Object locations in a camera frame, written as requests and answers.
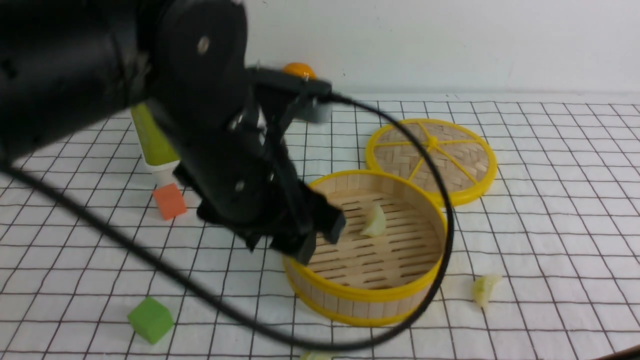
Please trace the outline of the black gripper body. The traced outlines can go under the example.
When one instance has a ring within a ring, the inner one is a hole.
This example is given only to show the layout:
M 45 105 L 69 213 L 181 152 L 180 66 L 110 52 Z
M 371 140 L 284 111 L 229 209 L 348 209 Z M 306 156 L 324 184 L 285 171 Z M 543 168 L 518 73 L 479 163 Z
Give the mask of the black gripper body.
M 284 140 L 292 114 L 268 120 L 255 96 L 232 110 L 147 102 L 180 157 L 176 177 L 202 198 L 198 216 L 240 236 L 249 248 L 261 237 L 314 233 L 306 194 Z

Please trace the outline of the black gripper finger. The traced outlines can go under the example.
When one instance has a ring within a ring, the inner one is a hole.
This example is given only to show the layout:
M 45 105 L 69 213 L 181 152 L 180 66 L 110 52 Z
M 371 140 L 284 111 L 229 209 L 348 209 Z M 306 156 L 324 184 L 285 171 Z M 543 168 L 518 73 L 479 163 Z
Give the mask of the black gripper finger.
M 314 255 L 317 244 L 317 233 L 278 234 L 270 242 L 270 248 L 288 256 L 302 266 L 307 266 Z
M 306 200 L 310 208 L 313 232 L 321 234 L 325 242 L 337 244 L 346 226 L 343 210 L 331 204 L 320 193 L 307 193 Z

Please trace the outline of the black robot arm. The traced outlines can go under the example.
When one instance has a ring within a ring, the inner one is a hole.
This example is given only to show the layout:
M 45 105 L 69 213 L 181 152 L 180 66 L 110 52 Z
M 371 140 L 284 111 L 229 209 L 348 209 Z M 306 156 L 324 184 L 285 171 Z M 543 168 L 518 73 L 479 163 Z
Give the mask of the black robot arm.
M 332 86 L 247 66 L 240 1 L 3 0 L 0 15 L 3 164 L 144 104 L 200 219 L 302 265 L 319 236 L 338 242 L 345 215 L 298 178 L 284 139 L 325 119 Z

